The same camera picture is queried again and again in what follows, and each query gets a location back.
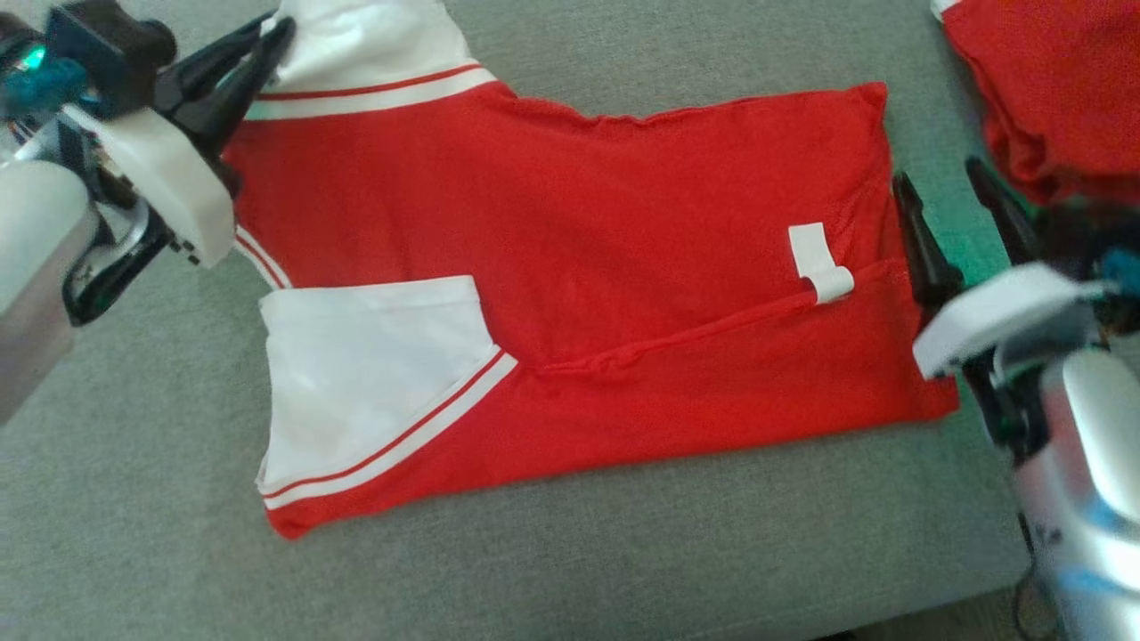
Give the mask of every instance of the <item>red cloth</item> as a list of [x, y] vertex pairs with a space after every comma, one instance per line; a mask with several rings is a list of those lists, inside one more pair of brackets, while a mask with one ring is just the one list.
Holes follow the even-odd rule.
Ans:
[[1140, 1], [963, 0], [943, 19], [1019, 192], [1140, 203]]
[[[520, 362], [394, 468], [269, 509], [274, 527], [296, 537], [431, 495], [954, 411], [954, 382], [923, 381], [911, 355], [886, 98], [868, 84], [638, 120], [489, 82], [244, 124], [239, 218], [285, 283], [472, 275]], [[856, 282], [820, 306], [788, 240], [814, 222]]]

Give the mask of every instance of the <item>red stripe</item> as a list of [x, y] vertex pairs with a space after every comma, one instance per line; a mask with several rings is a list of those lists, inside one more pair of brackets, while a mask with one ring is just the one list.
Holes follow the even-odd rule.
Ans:
[[420, 78], [413, 78], [410, 80], [401, 80], [399, 82], [389, 82], [388, 84], [374, 84], [372, 87], [358, 87], [356, 89], [337, 89], [334, 91], [298, 91], [294, 94], [264, 94], [258, 96], [258, 100], [264, 102], [276, 102], [276, 100], [310, 100], [312, 98], [343, 98], [345, 96], [360, 96], [361, 94], [375, 94], [377, 91], [391, 91], [392, 89], [404, 89], [405, 87], [414, 87], [416, 84], [423, 84], [425, 82], [433, 82], [435, 80], [443, 80], [445, 78], [451, 78], [453, 75], [458, 75], [465, 71], [471, 71], [473, 68], [482, 68], [480, 64], [470, 64], [462, 67], [456, 67], [450, 71], [441, 71], [439, 73], [432, 73], [429, 75], [421, 75]]
[[261, 255], [261, 252], [253, 249], [253, 245], [250, 244], [250, 242], [246, 241], [245, 238], [238, 236], [237, 242], [243, 248], [245, 248], [245, 251], [250, 252], [250, 255], [252, 255], [254, 260], [261, 263], [261, 267], [264, 269], [266, 274], [269, 274], [269, 277], [272, 278], [274, 283], [277, 284], [277, 289], [284, 290], [285, 283], [282, 283], [282, 279], [277, 277], [277, 273], [274, 271], [272, 267], [269, 267], [269, 261], [266, 260], [266, 257]]
[[422, 428], [427, 421], [431, 421], [432, 419], [434, 419], [435, 416], [438, 416], [440, 412], [447, 409], [453, 403], [455, 403], [456, 400], [458, 400], [459, 397], [462, 397], [464, 393], [466, 393], [467, 390], [470, 390], [472, 386], [474, 386], [477, 382], [479, 382], [479, 379], [483, 378], [483, 374], [486, 374], [491, 367], [495, 366], [496, 363], [498, 363], [503, 358], [504, 354], [505, 352], [500, 349], [498, 351], [498, 354], [495, 355], [495, 358], [491, 358], [490, 363], [488, 363], [487, 365], [483, 365], [483, 367], [480, 368], [479, 372], [475, 372], [475, 375], [472, 376], [471, 380], [466, 382], [466, 384], [464, 384], [462, 388], [459, 388], [458, 391], [456, 391], [455, 393], [453, 393], [447, 400], [445, 400], [442, 404], [440, 404], [439, 407], [437, 407], [435, 409], [432, 409], [431, 413], [429, 413], [426, 416], [424, 416], [423, 419], [421, 419], [420, 421], [417, 421], [416, 424], [414, 424], [410, 428], [408, 428], [408, 430], [406, 432], [404, 432], [402, 435], [400, 435], [399, 438], [397, 438], [392, 443], [390, 443], [386, 446], [384, 446], [383, 449], [381, 449], [380, 452], [373, 454], [372, 456], [365, 459], [364, 461], [360, 461], [359, 463], [357, 463], [356, 465], [352, 465], [351, 468], [349, 468], [348, 470], [344, 470], [343, 472], [336, 472], [335, 474], [328, 474], [327, 477], [317, 477], [317, 478], [312, 478], [312, 479], [302, 479], [302, 480], [292, 482], [290, 485], [286, 485], [285, 487], [278, 489], [277, 492], [275, 492], [272, 494], [266, 494], [264, 497], [266, 498], [272, 498], [275, 496], [280, 496], [282, 494], [284, 494], [284, 493], [293, 489], [294, 487], [300, 487], [302, 485], [309, 485], [309, 484], [314, 484], [314, 482], [324, 482], [324, 481], [328, 481], [328, 480], [333, 480], [333, 479], [339, 479], [339, 478], [342, 478], [342, 477], [347, 477], [347, 476], [349, 476], [349, 474], [351, 474], [351, 473], [360, 470], [361, 468], [364, 468], [368, 463], [372, 463], [376, 459], [380, 459], [384, 454], [388, 454], [389, 452], [392, 451], [393, 447], [396, 447], [397, 445], [404, 443], [409, 436], [412, 436], [413, 433], [415, 433], [416, 430], [418, 430], [420, 428]]

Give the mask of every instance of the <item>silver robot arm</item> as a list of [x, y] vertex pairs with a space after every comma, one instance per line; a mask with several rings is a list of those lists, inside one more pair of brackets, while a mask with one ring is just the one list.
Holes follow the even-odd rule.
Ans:
[[295, 26], [259, 17], [171, 65], [173, 36], [107, 0], [0, 13], [0, 425], [165, 248], [217, 265], [238, 177], [220, 159]]
[[915, 362], [927, 378], [961, 373], [991, 439], [1012, 454], [1029, 578], [1067, 638], [1140, 639], [1140, 381], [1104, 339], [1106, 325], [1134, 332], [1140, 322], [1140, 214], [1069, 209], [1032, 225], [979, 161], [967, 170], [1013, 267], [962, 292], [897, 177], [912, 284], [928, 310]]
[[83, 181], [57, 164], [0, 167], [0, 424], [72, 347], [63, 283], [95, 242]]

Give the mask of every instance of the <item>gray fabric surface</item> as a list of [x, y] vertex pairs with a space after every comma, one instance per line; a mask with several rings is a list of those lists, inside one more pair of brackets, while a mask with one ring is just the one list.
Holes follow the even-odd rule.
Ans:
[[[39, 19], [44, 6], [15, 10]], [[270, 3], [124, 6], [193, 50]], [[921, 0], [451, 8], [519, 92], [592, 113], [886, 80], [896, 162], [937, 233], [974, 279], [999, 266], [960, 169], [976, 116]], [[1008, 470], [972, 406], [434, 500], [286, 543], [252, 484], [266, 291], [238, 257], [210, 273], [162, 257], [0, 431], [0, 636], [806, 639], [1001, 587], [1026, 566]]]

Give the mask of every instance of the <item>green led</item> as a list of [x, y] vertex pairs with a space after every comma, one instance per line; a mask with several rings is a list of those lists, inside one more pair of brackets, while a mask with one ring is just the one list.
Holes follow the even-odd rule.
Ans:
[[32, 50], [28, 51], [26, 56], [24, 56], [24, 67], [27, 68], [28, 71], [40, 68], [40, 65], [43, 64], [43, 56], [47, 52], [48, 52], [47, 47], [42, 44], [33, 47]]

